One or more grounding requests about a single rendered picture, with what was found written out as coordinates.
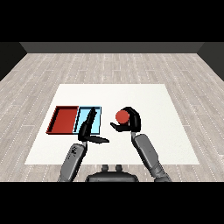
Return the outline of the dark grey robot body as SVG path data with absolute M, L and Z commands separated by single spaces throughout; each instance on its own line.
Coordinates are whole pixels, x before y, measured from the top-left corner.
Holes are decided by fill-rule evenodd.
M 123 171 L 120 164 L 115 166 L 115 171 L 109 171 L 109 166 L 104 164 L 101 171 L 88 175 L 86 182 L 138 182 L 136 175 Z

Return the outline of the red shallow open box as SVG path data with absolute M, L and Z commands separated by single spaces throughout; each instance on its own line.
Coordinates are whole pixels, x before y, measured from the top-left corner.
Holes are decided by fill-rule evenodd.
M 57 106 L 52 114 L 46 134 L 72 135 L 78 108 L 78 106 Z

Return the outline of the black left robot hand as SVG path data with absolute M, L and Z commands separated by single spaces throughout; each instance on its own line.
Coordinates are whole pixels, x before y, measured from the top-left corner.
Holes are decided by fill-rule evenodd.
M 102 144 L 102 143 L 108 143 L 109 140 L 107 138 L 102 138 L 99 136 L 91 136 L 91 129 L 92 125 L 95 120 L 97 112 L 95 111 L 95 108 L 91 108 L 86 120 L 82 123 L 80 126 L 79 134 L 78 134 L 78 140 L 82 142 L 91 142 L 96 144 Z

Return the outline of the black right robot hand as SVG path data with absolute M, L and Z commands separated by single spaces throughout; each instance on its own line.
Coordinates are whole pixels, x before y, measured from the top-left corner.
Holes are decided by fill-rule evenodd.
M 112 122 L 110 125 L 118 132 L 139 132 L 141 130 L 140 115 L 132 107 L 125 107 L 123 110 L 126 110 L 129 113 L 129 122 L 125 124 L 120 124 L 119 122 L 115 124 Z

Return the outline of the light blue shallow open box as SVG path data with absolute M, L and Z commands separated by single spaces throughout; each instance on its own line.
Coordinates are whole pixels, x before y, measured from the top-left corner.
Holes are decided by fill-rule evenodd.
M 78 134 L 81 125 L 87 120 L 88 114 L 91 110 L 90 106 L 80 106 L 78 109 L 77 116 L 75 118 L 74 126 L 73 126 L 73 133 Z M 92 135 L 99 135 L 100 134 L 100 127 L 101 127 L 101 114 L 102 108 L 100 106 L 95 107 L 96 115 L 94 117 L 94 122 L 92 124 L 91 134 Z

